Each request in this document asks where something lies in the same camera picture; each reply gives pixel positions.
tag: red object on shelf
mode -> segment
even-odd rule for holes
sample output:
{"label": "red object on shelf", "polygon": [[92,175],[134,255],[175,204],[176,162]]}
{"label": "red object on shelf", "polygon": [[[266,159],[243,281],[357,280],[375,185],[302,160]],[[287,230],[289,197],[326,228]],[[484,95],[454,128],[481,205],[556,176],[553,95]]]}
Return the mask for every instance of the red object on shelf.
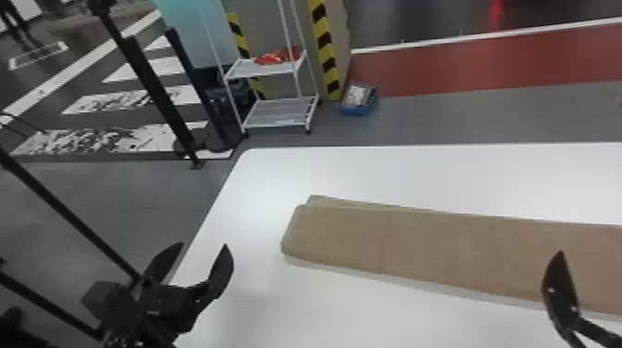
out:
{"label": "red object on shelf", "polygon": [[[293,60],[300,59],[301,48],[299,45],[292,46],[292,55]],[[287,47],[280,49],[279,51],[269,52],[264,54],[263,56],[255,58],[254,62],[256,64],[266,65],[266,64],[279,64],[282,62],[290,61],[290,51]]]}

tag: white wall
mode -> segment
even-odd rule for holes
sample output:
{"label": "white wall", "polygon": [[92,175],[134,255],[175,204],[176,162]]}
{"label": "white wall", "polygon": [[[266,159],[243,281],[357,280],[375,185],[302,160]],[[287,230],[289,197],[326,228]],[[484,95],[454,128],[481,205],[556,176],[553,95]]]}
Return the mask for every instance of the white wall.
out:
{"label": "white wall", "polygon": [[[41,9],[37,5],[37,3],[34,2],[34,0],[11,0],[11,1],[18,8],[18,11],[21,14],[21,16],[26,20],[33,19],[42,14]],[[4,31],[5,29],[6,29],[5,23],[3,23],[0,20],[0,31]]]}

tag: yellow and black striped pillar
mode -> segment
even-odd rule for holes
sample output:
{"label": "yellow and black striped pillar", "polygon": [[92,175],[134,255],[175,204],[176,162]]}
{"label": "yellow and black striped pillar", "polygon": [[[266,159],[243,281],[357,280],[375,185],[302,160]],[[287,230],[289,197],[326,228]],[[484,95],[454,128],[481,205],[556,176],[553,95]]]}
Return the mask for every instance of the yellow and black striped pillar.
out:
{"label": "yellow and black striped pillar", "polygon": [[342,96],[342,86],[339,82],[339,71],[337,70],[335,50],[330,36],[325,0],[309,0],[309,11],[311,12],[317,54],[319,55],[319,64],[324,75],[328,98],[329,100],[339,100]]}
{"label": "yellow and black striped pillar", "polygon": [[[250,59],[251,50],[248,48],[248,42],[246,41],[246,37],[242,31],[242,26],[240,26],[240,18],[238,17],[238,14],[235,12],[229,12],[227,14],[227,21],[229,22],[231,31],[233,31],[233,37],[235,37],[235,43],[238,46],[238,51],[240,51],[240,56],[243,59]],[[266,99],[264,85],[261,81],[258,78],[251,78],[250,82],[251,88],[257,92],[259,99]]]}

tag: beige towel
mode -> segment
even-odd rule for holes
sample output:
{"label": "beige towel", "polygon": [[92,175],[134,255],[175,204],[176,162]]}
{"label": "beige towel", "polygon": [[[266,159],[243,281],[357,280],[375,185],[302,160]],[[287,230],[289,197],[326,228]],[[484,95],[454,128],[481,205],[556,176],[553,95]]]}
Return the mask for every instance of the beige towel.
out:
{"label": "beige towel", "polygon": [[564,250],[585,309],[622,314],[622,227],[451,214],[312,196],[282,252],[348,267],[540,301]]}

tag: white table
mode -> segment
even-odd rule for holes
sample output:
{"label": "white table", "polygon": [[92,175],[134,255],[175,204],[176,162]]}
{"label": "white table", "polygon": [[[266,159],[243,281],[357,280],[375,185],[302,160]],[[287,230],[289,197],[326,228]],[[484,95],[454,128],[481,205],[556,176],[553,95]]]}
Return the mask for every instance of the white table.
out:
{"label": "white table", "polygon": [[233,279],[178,347],[567,347],[539,304],[287,259],[280,238],[310,194],[622,225],[622,143],[249,151],[172,282],[203,280],[223,243]]}

